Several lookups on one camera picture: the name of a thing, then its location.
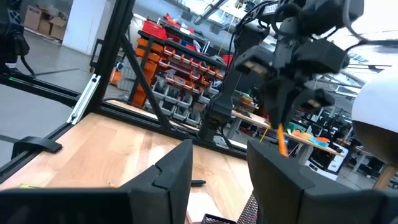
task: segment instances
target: black metal frame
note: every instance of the black metal frame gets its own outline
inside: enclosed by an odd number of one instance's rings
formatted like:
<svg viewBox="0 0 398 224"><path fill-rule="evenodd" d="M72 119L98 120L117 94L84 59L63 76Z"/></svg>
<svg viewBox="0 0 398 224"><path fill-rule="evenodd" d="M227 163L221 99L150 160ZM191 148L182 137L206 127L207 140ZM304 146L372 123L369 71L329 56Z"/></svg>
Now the black metal frame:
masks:
<svg viewBox="0 0 398 224"><path fill-rule="evenodd" d="M144 73L142 71L145 63L139 65L138 61L135 58L136 55L135 51L132 49L130 42L125 36L126 30L132 19L132 8L134 3L135 1L123 1L123 0L117 0L115 2L108 30L106 31L106 35L103 41L103 47L101 48L101 52L99 54L95 69L95 73L101 76L101 80L91 101L89 102L89 105L83 117L89 113L102 114L104 116L119 121L123 121L125 123L129 123L144 129L149 129L159 134L164 134L171 138L180 139L180 140L192 139L193 143L196 144L197 146L205 147L223 154L245 159L246 158L245 149L239 147L226 149L223 147L219 147L212 142L203 141L198 138L197 132L195 131L190 131L187 129L182 130L177 127L172 127L169 119L161 112L160 107L156 103L151 88L149 84L146 82ZM141 32L141 34L150 37L149 35L143 32ZM152 39L152 41L150 41L150 45L152 45L153 42L160 42L160 41L161 40L159 39ZM162 42L166 43L167 45L178 47L182 51L189 52L190 54L202 60L206 60L210 64L225 68L225 65L223 65L222 63L211 60L207 56L199 54L197 52L192 52L190 49L178 45L175 42L169 40ZM118 107L116 105L112 105L107 102L103 102L103 97L106 88L108 87L108 82L109 79L111 78L111 72L114 67L114 63L116 61L116 57L120 46L122 46L122 48L124 49L126 57L129 60L132 68L134 69L137 75L136 80L139 82L139 84L141 84L143 90L145 91L146 97L151 103L151 106L154 109L154 112L158 120L146 117L142 114ZM76 105L78 98L80 96L80 94L77 92L67 90L65 88L61 88L59 86L55 86L47 82L34 79L27 75L7 76L4 74L0 74L0 84L11 86L13 88L17 88L32 94L42 96L44 98L49 98L51 100L61 102L64 105L70 107ZM46 136L46 138L51 140L56 140L65 132L67 132L71 127L72 125L65 123L64 125L57 128L54 132ZM39 153L40 152L38 151L22 152L17 157L13 158L10 162L8 162L6 165L0 167L0 183L4 182L7 178L9 178L20 168L26 165Z"/></svg>

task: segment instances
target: white pillar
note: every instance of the white pillar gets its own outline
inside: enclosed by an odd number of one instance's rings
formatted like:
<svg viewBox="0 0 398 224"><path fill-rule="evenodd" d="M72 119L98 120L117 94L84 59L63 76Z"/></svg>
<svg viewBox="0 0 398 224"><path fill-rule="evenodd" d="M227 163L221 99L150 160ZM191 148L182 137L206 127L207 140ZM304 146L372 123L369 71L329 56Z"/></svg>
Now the white pillar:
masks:
<svg viewBox="0 0 398 224"><path fill-rule="evenodd" d="M106 0L74 0L62 45L91 55Z"/></svg>

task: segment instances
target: gray floor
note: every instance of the gray floor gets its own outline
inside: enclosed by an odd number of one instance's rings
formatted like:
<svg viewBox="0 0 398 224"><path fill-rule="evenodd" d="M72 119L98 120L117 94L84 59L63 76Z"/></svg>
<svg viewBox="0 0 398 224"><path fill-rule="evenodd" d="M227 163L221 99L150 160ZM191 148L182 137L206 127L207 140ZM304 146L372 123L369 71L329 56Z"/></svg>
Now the gray floor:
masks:
<svg viewBox="0 0 398 224"><path fill-rule="evenodd" d="M76 69L41 75L38 79L80 93L84 90L91 77L88 73L89 56L55 45L34 34L27 33L25 37L31 47L26 59L36 73ZM28 73L21 62L17 67L20 71ZM105 97L119 97L124 94L126 92L109 86ZM3 85L0 85L0 102L3 105L0 110L0 134L17 139L25 136L46 136L63 124L72 111L71 108L55 101ZM235 134L233 139L245 144L251 137ZM0 141L0 166L10 160L11 151L12 144ZM341 170L337 181L353 189L369 189L373 185L372 180L346 168Z"/></svg>

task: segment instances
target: black bracket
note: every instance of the black bracket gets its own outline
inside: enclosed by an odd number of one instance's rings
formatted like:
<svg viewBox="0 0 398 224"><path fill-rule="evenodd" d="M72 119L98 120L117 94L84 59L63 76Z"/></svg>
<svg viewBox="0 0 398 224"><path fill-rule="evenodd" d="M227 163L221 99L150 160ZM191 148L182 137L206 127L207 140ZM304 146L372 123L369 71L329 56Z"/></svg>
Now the black bracket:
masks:
<svg viewBox="0 0 398 224"><path fill-rule="evenodd" d="M53 140L29 136L14 143L11 158L15 158L24 151L46 151L55 154L61 148L62 145Z"/></svg>

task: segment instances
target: black vertical bar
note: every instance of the black vertical bar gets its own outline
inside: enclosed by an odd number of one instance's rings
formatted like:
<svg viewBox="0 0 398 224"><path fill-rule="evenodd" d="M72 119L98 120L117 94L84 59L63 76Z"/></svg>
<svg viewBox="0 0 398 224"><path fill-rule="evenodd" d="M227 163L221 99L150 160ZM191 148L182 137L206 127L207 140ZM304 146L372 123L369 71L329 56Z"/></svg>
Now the black vertical bar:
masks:
<svg viewBox="0 0 398 224"><path fill-rule="evenodd" d="M152 90L145 80L144 72L142 71L140 65L137 62L137 59L135 58L135 51L131 47L131 44L129 40L127 40L126 36L122 36L122 47L124 49L124 52L126 53L127 59L130 62L130 65L132 69L136 73L136 80L138 80L139 84L141 84L142 89L145 92L145 95L147 99L149 100L150 105L155 111L155 114L157 116L157 119L159 120L159 123L162 125L163 128L166 130L171 130L172 127L170 125L169 119L162 113L162 110L160 109L159 105L157 104L154 94L152 93Z"/></svg>
<svg viewBox="0 0 398 224"><path fill-rule="evenodd" d="M135 0L116 0L115 2L95 68L95 73L101 76L101 80L85 111L85 115L96 111L102 103L119 52L121 37L124 37L132 19L134 3Z"/></svg>
<svg viewBox="0 0 398 224"><path fill-rule="evenodd" d="M141 61L141 69L142 70L144 70L145 64L148 61L148 56L149 56L149 53L150 53L150 50L151 50L153 44L154 44L154 38L151 37L151 38L149 38L148 45L145 48L144 57L142 58L142 61ZM132 86L132 90L130 92L129 102L132 102L132 100L134 99L134 94L136 94L137 87L138 87L138 82L134 82L134 84Z"/></svg>

